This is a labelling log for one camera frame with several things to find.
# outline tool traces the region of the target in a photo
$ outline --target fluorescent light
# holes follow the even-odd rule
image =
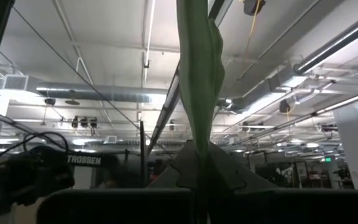
[[[299,140],[299,139],[292,139],[291,140],[291,143],[295,143],[295,144],[299,144],[299,143],[302,143],[303,141],[302,140]]]
[[[97,139],[74,139],[73,144],[76,146],[83,146],[87,142],[98,141]]]
[[[319,146],[319,144],[317,144],[317,143],[308,143],[306,145],[306,147],[318,147],[318,146]]]
[[[308,77],[306,77],[306,76],[294,76],[294,77],[291,77],[285,83],[283,83],[282,86],[295,88],[298,85],[301,85],[307,78]]]
[[[0,144],[11,144],[14,141],[20,141],[19,138],[3,138],[0,139]]]
[[[323,114],[323,113],[329,112],[329,111],[331,111],[331,110],[338,109],[338,108],[340,108],[340,107],[342,107],[342,106],[346,106],[346,105],[348,105],[348,104],[351,104],[351,103],[354,103],[354,102],[357,102],[357,101],[358,101],[358,96],[355,96],[355,97],[353,97],[353,98],[350,98],[350,99],[348,99],[348,100],[344,100],[344,101],[342,101],[342,102],[340,102],[340,103],[337,103],[337,104],[335,104],[335,105],[328,106],[328,107],[325,108],[325,109],[319,110],[319,111],[316,112],[316,115],[321,115],[321,114]]]
[[[93,149],[74,149],[75,152],[86,152],[86,153],[94,153],[96,150]]]

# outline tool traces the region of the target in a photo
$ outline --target cable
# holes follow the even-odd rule
[[[253,16],[253,19],[252,19],[252,25],[251,25],[251,30],[249,31],[249,35],[248,35],[248,41],[247,41],[247,46],[246,46],[246,53],[244,55],[244,58],[247,59],[248,57],[248,51],[249,51],[249,45],[250,45],[250,42],[251,42],[251,37],[252,37],[252,34],[254,33],[254,29],[256,27],[256,16],[257,16],[257,12],[259,12],[259,7],[261,6],[260,3],[262,2],[262,0],[258,0],[258,3],[256,5],[256,11],[255,11],[255,14]],[[229,90],[229,93],[231,93],[231,90],[232,90],[232,87],[234,85],[234,82],[230,85],[230,87],[228,88]],[[219,111],[222,109],[222,107],[219,107],[219,109],[217,110],[217,112],[215,113],[215,115],[213,116],[213,120],[215,119],[216,115],[219,113]]]
[[[26,134],[26,135],[24,136],[24,138],[23,138],[23,141],[26,141],[27,138],[28,138],[29,136],[31,136],[31,135],[41,134],[41,136],[43,136],[44,138],[48,139],[52,144],[54,144],[54,145],[60,147],[60,146],[59,146],[54,140],[52,140],[49,136],[44,135],[44,133],[30,133],[30,134]],[[48,132],[48,133],[45,133],[45,134],[54,134],[54,135],[56,135],[56,136],[61,137],[61,138],[63,139],[63,141],[66,141],[66,142],[67,142],[67,140],[64,138],[64,136],[61,135],[61,134],[59,134],[59,133],[56,133],[56,132]],[[25,152],[28,151],[27,146],[26,146],[26,143],[27,143],[27,141],[26,141],[25,143],[23,143],[23,150],[24,150]]]
[[[119,108],[117,108],[116,106],[114,106],[103,94],[101,94],[92,84],[90,84],[82,75],[80,75],[75,68],[59,53],[57,52],[57,50],[52,47],[52,45],[44,38],[42,37],[42,35],[30,24],[30,22],[28,20],[26,20],[24,18],[24,16],[13,6],[12,7],[13,10],[16,11],[16,13],[23,19],[23,21],[35,32],[35,34],[37,34],[38,37],[41,38],[42,41],[44,41],[48,47],[51,48],[51,50],[53,52],[55,52],[55,54],[60,57],[60,59],[62,59],[77,75],[80,79],[82,79],[92,90],[94,90],[104,101],[106,101],[107,103],[109,103],[110,106],[112,106],[119,114],[121,114],[121,116],[123,116],[125,119],[127,119],[133,126],[135,126],[138,130],[140,130],[140,128],[138,127],[138,125],[136,125],[131,119],[129,119]],[[146,137],[148,137],[149,139],[152,139],[148,134],[145,134]],[[161,144],[159,143],[155,143],[157,146],[161,147],[166,153],[169,153],[167,151],[167,149],[165,149]]]
[[[34,139],[34,138],[36,138],[36,137],[44,136],[44,135],[46,135],[46,134],[55,134],[55,135],[61,137],[61,138],[63,139],[63,142],[65,143],[66,153],[68,154],[69,148],[68,148],[68,142],[67,142],[67,140],[66,140],[61,134],[59,134],[59,133],[56,133],[56,132],[53,132],[53,131],[46,131],[46,132],[42,132],[42,133],[32,134],[33,136],[32,136],[31,138],[26,139],[26,140],[23,140],[22,142],[20,142],[20,143],[18,143],[18,144],[16,144],[16,145],[14,145],[14,146],[12,146],[12,147],[6,149],[5,151],[1,152],[1,153],[0,153],[0,157],[3,156],[3,155],[5,155],[5,154],[6,154],[7,152],[9,152],[10,150],[15,149],[15,148],[17,148],[17,147],[19,147],[19,146],[21,146],[21,145],[24,145],[25,143],[31,141],[32,139]]]

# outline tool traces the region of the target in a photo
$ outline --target black cable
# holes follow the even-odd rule
[[[23,138],[23,141],[27,140],[27,138],[28,138],[29,136],[34,135],[34,134],[37,134],[37,133],[29,133],[29,134],[26,134],[26,135],[24,136],[24,138]],[[55,132],[52,132],[52,133],[49,133],[49,134],[54,134],[54,135],[57,135],[57,136],[61,137],[62,139],[65,139],[61,134],[58,134],[58,133],[55,133]],[[54,140],[52,140],[49,136],[47,136],[47,135],[42,135],[42,136],[43,136],[44,138],[46,138],[47,140],[49,140],[52,144],[54,144],[54,145],[56,145],[56,146],[58,146],[58,147],[61,147],[61,146],[60,146],[59,144],[57,144]],[[26,146],[26,143],[23,144],[23,150],[24,150],[25,152],[28,151],[27,146]]]
[[[125,119],[127,119],[133,126],[135,126],[138,130],[140,130],[140,127],[138,125],[136,125],[131,119],[129,119],[120,109],[118,109],[116,106],[114,106],[103,94],[101,94],[92,84],[90,84],[88,81],[86,81],[86,79],[80,75],[76,69],[62,56],[59,54],[59,52],[57,52],[57,50],[55,50],[54,47],[52,47],[52,45],[45,40],[44,37],[42,37],[42,35],[30,24],[29,21],[27,21],[24,16],[15,8],[13,7],[13,10],[16,11],[16,13],[23,19],[23,21],[29,25],[29,27],[35,32],[35,34],[37,34],[37,36],[39,36],[41,38],[42,41],[44,41],[52,50],[53,52],[55,52],[56,55],[58,55],[58,57],[60,57],[60,59],[62,59],[76,74],[77,76],[82,79],[92,90],[94,90],[104,101],[106,101],[108,104],[110,104],[110,106],[112,106],[119,114],[121,114],[121,116],[123,116]],[[165,149],[161,144],[159,143],[155,143],[156,145],[158,145],[159,147],[161,147],[161,149],[163,149],[171,158],[173,158],[169,152],[167,151],[167,149]]]
[[[68,142],[67,142],[67,140],[66,140],[61,134],[59,134],[59,133],[56,133],[56,132],[53,132],[53,131],[46,131],[46,132],[42,132],[42,133],[33,134],[33,136],[30,137],[29,139],[26,139],[26,140],[24,140],[24,141],[22,141],[22,142],[20,142],[20,143],[18,143],[18,144],[16,144],[16,145],[14,145],[14,146],[8,148],[8,149],[6,149],[5,151],[3,151],[3,152],[0,153],[0,157],[3,156],[3,155],[5,155],[5,154],[6,154],[7,152],[9,152],[10,150],[15,149],[15,148],[17,148],[17,147],[19,147],[19,146],[21,146],[21,145],[24,145],[25,143],[31,141],[32,139],[34,139],[34,138],[36,138],[36,137],[45,136],[46,134],[54,134],[54,135],[57,135],[57,136],[61,137],[62,140],[63,140],[63,142],[65,143],[66,153],[68,154],[69,148],[68,148]]]

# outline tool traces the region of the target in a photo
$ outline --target ductwork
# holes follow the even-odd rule
[[[131,88],[123,86],[94,85],[110,101],[132,103],[163,103],[166,90],[155,88]],[[76,100],[102,100],[91,87],[83,84],[41,82],[36,90],[45,97]]]

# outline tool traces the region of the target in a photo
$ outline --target ceiling light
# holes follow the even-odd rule
[[[94,153],[96,150],[93,149],[74,149],[75,152],[86,152],[86,153]]]
[[[317,143],[308,143],[307,145],[306,145],[306,147],[319,147],[319,144],[317,144]]]
[[[299,143],[302,143],[303,141],[302,140],[299,140],[299,139],[292,139],[291,140],[291,143],[295,143],[295,144],[299,144]]]
[[[12,142],[20,141],[19,138],[3,138],[0,139],[0,144],[11,144]]]
[[[83,146],[88,142],[99,141],[98,139],[74,139],[73,144],[76,146]]]

